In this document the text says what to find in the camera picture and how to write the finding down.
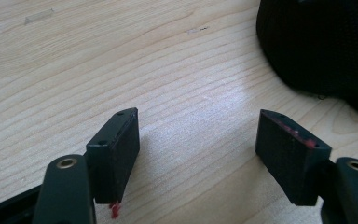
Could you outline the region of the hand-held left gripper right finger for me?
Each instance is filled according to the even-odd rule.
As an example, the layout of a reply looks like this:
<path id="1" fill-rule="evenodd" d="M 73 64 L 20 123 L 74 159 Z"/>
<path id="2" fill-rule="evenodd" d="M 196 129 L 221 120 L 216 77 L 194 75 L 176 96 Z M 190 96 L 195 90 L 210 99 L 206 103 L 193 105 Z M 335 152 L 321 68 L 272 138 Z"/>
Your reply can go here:
<path id="1" fill-rule="evenodd" d="M 313 206 L 318 167 L 332 148 L 289 117 L 261 109 L 255 152 L 295 205 Z"/>

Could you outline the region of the black mesh cloth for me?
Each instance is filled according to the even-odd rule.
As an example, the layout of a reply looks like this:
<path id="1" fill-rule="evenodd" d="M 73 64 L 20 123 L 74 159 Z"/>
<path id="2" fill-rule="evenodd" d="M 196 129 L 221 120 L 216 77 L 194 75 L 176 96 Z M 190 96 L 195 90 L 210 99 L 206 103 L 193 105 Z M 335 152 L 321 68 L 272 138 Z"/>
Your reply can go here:
<path id="1" fill-rule="evenodd" d="M 261 0 L 256 33 L 285 84 L 358 110 L 358 0 Z"/>

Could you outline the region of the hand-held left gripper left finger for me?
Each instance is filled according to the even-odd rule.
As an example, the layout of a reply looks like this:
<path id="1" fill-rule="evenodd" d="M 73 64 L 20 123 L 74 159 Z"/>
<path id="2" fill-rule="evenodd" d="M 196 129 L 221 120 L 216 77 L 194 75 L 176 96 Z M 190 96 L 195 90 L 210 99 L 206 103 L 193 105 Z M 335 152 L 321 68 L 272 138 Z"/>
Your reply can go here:
<path id="1" fill-rule="evenodd" d="M 108 204 L 111 218 L 119 215 L 125 188 L 140 151 L 138 109 L 114 114 L 86 144 L 91 195 Z"/>

